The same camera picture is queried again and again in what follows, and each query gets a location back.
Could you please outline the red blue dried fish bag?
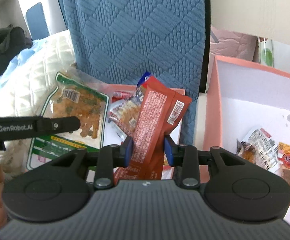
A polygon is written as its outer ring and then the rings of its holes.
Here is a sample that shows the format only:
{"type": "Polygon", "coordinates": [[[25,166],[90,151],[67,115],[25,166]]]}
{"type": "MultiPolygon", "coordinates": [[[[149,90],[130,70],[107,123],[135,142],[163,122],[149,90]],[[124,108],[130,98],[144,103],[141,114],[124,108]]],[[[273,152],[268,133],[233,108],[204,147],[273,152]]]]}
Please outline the red blue dried fish bag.
{"type": "Polygon", "coordinates": [[[117,133],[124,140],[127,136],[133,136],[141,105],[145,96],[146,88],[143,87],[145,81],[151,77],[150,72],[145,72],[137,83],[136,89],[132,92],[134,95],[128,99],[117,99],[112,96],[112,103],[109,113],[109,122],[116,125],[117,133]]]}

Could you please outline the red-brown snack bar packet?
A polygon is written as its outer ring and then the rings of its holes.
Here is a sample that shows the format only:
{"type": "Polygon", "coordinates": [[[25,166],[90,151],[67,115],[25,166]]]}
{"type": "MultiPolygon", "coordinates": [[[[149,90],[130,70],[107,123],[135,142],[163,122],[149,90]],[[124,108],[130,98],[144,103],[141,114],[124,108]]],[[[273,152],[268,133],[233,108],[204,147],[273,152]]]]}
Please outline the red-brown snack bar packet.
{"type": "Polygon", "coordinates": [[[128,167],[119,167],[114,173],[115,183],[162,178],[164,136],[176,128],[192,102],[152,75],[143,87],[146,91],[133,135],[133,155],[128,167]]]}

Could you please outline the green-edged fried snack bag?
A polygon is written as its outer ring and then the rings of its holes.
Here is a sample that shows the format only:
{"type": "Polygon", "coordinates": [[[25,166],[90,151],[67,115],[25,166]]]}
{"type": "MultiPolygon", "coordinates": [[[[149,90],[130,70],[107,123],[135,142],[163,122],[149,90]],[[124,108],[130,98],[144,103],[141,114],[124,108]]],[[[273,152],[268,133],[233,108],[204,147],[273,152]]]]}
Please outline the green-edged fried snack bag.
{"type": "Polygon", "coordinates": [[[80,128],[73,132],[32,139],[27,170],[37,168],[76,148],[95,151],[103,145],[110,97],[78,81],[77,77],[68,77],[61,72],[56,74],[56,85],[47,97],[41,115],[45,118],[75,116],[80,121],[80,128]]]}

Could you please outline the light blue cloth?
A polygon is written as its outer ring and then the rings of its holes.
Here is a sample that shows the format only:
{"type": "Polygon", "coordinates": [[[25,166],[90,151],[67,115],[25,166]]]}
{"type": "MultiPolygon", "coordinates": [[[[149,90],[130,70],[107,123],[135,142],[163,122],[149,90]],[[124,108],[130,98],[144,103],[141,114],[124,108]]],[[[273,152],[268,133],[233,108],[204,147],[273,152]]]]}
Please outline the light blue cloth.
{"type": "Polygon", "coordinates": [[[7,69],[0,75],[0,88],[2,88],[8,81],[9,76],[19,66],[24,65],[28,59],[33,56],[37,51],[40,51],[46,43],[46,38],[34,40],[31,48],[25,48],[18,55],[14,56],[7,66],[7,69]]]}

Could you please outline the cream quilted bedding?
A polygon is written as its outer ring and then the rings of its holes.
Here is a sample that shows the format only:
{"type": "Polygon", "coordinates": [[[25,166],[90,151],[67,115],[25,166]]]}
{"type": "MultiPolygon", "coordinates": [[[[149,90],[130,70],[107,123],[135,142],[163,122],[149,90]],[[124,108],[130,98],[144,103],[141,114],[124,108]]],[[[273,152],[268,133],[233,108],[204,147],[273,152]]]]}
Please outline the cream quilted bedding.
{"type": "MultiPolygon", "coordinates": [[[[0,88],[0,118],[42,116],[44,103],[56,88],[56,74],[66,72],[75,61],[68,30],[51,35],[40,51],[17,67],[0,88]]],[[[31,139],[5,141],[0,164],[7,179],[26,170],[31,139]]]]}

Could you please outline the red sausage stick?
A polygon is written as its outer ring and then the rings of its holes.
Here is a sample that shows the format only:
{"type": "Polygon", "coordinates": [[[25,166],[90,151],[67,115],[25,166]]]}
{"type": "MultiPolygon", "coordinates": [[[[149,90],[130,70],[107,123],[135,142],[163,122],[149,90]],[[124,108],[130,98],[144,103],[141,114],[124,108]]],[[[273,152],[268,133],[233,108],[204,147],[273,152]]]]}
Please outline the red sausage stick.
{"type": "Polygon", "coordinates": [[[113,97],[117,99],[128,99],[131,98],[134,94],[132,92],[126,91],[114,91],[113,97]]]}

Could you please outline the white label snack packet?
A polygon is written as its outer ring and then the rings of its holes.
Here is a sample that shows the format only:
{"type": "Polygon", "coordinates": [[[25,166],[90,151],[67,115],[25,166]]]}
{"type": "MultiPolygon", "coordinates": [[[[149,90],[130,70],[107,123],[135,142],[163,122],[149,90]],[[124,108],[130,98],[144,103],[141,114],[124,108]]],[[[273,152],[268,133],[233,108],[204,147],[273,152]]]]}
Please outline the white label snack packet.
{"type": "Polygon", "coordinates": [[[272,173],[280,168],[278,143],[261,126],[253,127],[242,141],[236,141],[236,155],[272,173]]]}

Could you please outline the deep pink storage box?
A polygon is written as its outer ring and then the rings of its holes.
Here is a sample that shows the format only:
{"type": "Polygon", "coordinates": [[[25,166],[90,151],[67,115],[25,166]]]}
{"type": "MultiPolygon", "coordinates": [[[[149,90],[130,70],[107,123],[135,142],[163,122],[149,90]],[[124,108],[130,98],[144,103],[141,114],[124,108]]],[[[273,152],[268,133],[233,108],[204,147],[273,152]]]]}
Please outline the deep pink storage box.
{"type": "MultiPolygon", "coordinates": [[[[290,145],[290,74],[216,56],[207,91],[203,149],[219,146],[239,157],[236,141],[256,126],[278,144],[290,145]]],[[[244,165],[238,166],[216,159],[219,171],[211,176],[204,194],[209,206],[233,220],[256,222],[281,216],[290,224],[290,169],[279,161],[279,170],[272,173],[241,159],[244,165]]]]}

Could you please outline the black clothing pile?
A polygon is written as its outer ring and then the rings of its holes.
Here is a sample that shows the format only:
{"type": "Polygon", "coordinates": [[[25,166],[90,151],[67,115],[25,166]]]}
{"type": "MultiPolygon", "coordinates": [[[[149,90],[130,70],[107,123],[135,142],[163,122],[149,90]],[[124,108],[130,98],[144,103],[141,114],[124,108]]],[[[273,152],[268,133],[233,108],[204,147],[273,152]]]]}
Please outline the black clothing pile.
{"type": "Polygon", "coordinates": [[[9,25],[0,28],[0,76],[7,69],[12,58],[23,49],[31,48],[33,41],[27,38],[21,27],[9,25]]]}

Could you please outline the pink quilted bundle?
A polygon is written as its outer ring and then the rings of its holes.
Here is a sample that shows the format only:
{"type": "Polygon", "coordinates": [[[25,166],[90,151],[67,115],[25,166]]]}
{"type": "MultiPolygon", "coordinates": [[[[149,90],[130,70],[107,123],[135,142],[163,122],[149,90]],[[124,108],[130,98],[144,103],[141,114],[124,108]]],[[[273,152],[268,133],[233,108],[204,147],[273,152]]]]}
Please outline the pink quilted bundle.
{"type": "Polygon", "coordinates": [[[257,38],[243,33],[210,27],[210,53],[253,61],[257,38]]]}

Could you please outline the blue quilted chair cover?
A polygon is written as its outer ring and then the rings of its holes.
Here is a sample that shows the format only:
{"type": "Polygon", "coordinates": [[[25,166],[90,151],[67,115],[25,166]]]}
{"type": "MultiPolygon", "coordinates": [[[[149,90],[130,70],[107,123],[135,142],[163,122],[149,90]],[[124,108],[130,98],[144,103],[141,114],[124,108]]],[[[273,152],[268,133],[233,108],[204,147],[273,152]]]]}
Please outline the blue quilted chair cover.
{"type": "Polygon", "coordinates": [[[194,140],[206,46],[204,0],[63,0],[78,68],[134,85],[150,72],[192,98],[180,141],[194,140]]]}

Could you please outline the cream chair backrest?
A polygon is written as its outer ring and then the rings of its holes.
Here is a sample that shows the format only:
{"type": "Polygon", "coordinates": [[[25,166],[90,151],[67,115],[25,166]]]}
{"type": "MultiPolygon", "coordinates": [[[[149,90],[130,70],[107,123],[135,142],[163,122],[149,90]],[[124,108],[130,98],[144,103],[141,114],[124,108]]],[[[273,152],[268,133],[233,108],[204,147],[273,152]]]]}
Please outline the cream chair backrest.
{"type": "Polygon", "coordinates": [[[210,0],[210,11],[217,29],[290,45],[290,0],[210,0]]]}

